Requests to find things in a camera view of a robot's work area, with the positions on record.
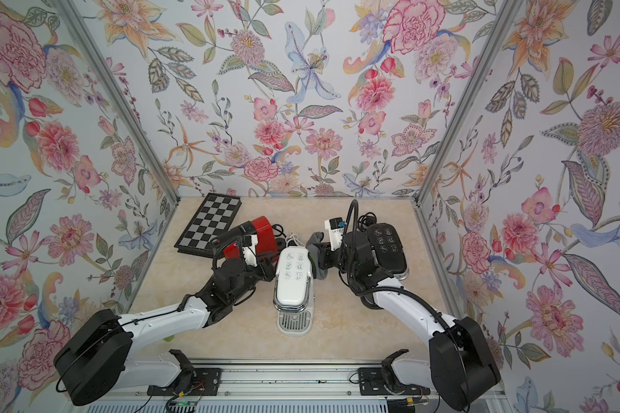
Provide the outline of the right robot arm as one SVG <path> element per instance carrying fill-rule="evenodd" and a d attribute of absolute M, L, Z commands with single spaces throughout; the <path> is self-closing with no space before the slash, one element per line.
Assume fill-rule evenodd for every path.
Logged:
<path fill-rule="evenodd" d="M 328 241 L 315 232 L 307 246 L 316 271 L 337 269 L 365 306 L 394 315 L 429 350 L 428 360 L 417 359 L 406 349 L 384 359 L 381 377 L 386 390 L 401 393 L 410 386 L 435 390 L 451 409 L 468 411 L 500 382 L 493 353 L 473 318 L 442 313 L 402 285 L 409 265 L 392 225 L 337 231 Z"/>

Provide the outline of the red coffee machine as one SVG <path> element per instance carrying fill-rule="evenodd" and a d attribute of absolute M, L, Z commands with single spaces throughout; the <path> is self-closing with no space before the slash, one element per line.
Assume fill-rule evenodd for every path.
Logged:
<path fill-rule="evenodd" d="M 220 234 L 211 245 L 218 258 L 237 258 L 245 256 L 246 251 L 253 251 L 254 256 L 279 254 L 273 225 L 265 216 L 246 221 Z"/>

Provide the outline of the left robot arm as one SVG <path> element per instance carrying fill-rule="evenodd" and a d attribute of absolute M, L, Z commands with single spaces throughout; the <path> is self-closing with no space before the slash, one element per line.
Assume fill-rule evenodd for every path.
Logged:
<path fill-rule="evenodd" d="M 189 330 L 215 325 L 248 300 L 258 282 L 275 277 L 275 260 L 229 258 L 197 293 L 177 305 L 119 316 L 111 310 L 94 313 L 56 354 L 56 390 L 75 406 L 96 402 L 112 390 L 147 385 L 176 397 L 199 383 L 196 369 L 183 351 L 172 349 L 153 359 L 139 359 L 145 347 Z"/>

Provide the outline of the white coffee machine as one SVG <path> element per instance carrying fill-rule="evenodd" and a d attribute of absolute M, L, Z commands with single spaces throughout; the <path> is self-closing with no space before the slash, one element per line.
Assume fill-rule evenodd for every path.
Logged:
<path fill-rule="evenodd" d="M 300 337 L 312 328 L 314 311 L 313 266 L 302 246 L 282 250 L 277 263 L 273 303 L 282 334 Z"/>

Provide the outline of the black white chessboard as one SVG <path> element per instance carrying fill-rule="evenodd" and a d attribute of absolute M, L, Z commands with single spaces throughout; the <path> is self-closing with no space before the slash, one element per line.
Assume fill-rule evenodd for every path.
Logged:
<path fill-rule="evenodd" d="M 212 240 L 230 229 L 240 206 L 237 196 L 208 194 L 174 247 L 179 253 L 212 258 Z"/>

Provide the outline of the black coffee machine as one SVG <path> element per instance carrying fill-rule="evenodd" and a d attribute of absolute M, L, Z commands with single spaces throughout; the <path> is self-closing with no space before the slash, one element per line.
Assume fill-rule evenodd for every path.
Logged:
<path fill-rule="evenodd" d="M 401 238 L 396 229 L 388 223 L 377 223 L 366 230 L 376 263 L 398 280 L 406 280 L 409 268 L 403 251 Z"/>

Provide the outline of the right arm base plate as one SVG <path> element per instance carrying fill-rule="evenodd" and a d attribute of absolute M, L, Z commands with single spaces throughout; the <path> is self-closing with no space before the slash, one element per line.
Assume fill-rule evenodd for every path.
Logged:
<path fill-rule="evenodd" d="M 405 385 L 387 368 L 358 368 L 356 383 L 362 396 L 428 396 L 431 390 L 419 385 Z"/>

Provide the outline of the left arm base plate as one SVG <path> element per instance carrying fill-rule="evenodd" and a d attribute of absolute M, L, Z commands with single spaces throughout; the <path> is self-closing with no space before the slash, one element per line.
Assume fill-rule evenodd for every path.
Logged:
<path fill-rule="evenodd" d="M 150 385 L 146 391 L 154 397 L 204 397 L 216 396 L 220 386 L 220 368 L 196 368 L 194 373 L 182 371 L 180 378 L 167 387 Z"/>

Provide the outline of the aluminium rail frame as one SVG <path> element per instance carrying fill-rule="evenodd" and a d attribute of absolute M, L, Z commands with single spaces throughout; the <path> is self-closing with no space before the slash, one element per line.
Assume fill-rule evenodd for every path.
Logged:
<path fill-rule="evenodd" d="M 435 390 L 387 389 L 378 362 L 198 361 L 189 396 L 116 390 L 82 412 L 449 412 Z"/>

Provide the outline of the grey cleaning cloth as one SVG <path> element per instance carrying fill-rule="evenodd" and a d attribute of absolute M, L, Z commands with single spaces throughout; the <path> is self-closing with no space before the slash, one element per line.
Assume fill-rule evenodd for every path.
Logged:
<path fill-rule="evenodd" d="M 312 265 L 313 278 L 316 280 L 325 280 L 325 278 L 327 278 L 327 270 L 320 268 L 321 244 L 323 238 L 323 232 L 314 232 L 308 239 L 308 242 L 306 242 L 306 249 L 308 250 L 308 256 Z"/>

